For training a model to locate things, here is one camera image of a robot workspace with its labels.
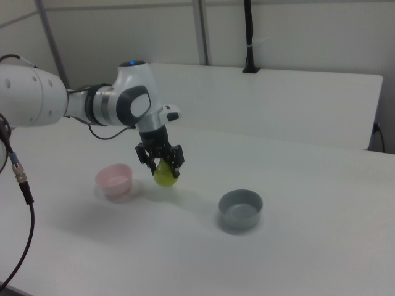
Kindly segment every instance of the white desk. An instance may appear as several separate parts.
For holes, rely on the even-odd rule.
[[[382,77],[151,64],[176,125],[325,146],[368,148]]]
[[[33,295],[393,295],[393,155],[168,130],[186,158],[171,189],[139,163],[136,132],[100,141],[66,118],[15,130],[36,232],[11,284]],[[124,203],[95,196],[95,174],[118,162],[144,186]],[[9,168],[0,188],[4,279],[24,248],[29,213]],[[217,202],[237,188],[262,196],[263,219],[229,234]]]

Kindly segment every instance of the gray bowl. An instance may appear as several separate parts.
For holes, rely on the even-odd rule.
[[[218,207],[227,225],[247,229],[258,223],[263,201],[254,191],[238,189],[226,193]]]

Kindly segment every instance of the pink bowl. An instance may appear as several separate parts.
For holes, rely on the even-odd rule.
[[[94,180],[107,196],[122,195],[131,188],[131,168],[122,163],[110,165],[103,168]]]

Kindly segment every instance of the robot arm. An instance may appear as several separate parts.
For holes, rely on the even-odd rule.
[[[61,117],[75,117],[89,125],[136,126],[141,142],[136,151],[152,174],[155,159],[172,169],[174,178],[184,162],[181,146],[171,146],[165,124],[180,117],[174,105],[162,105],[149,65],[143,61],[118,66],[110,86],[66,90],[61,80],[36,68],[0,65],[0,112],[12,127],[40,126]]]

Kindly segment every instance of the yellow object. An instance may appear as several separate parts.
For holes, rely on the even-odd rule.
[[[160,160],[154,172],[154,180],[157,184],[164,187],[170,187],[177,181],[173,177],[172,168],[163,159]]]

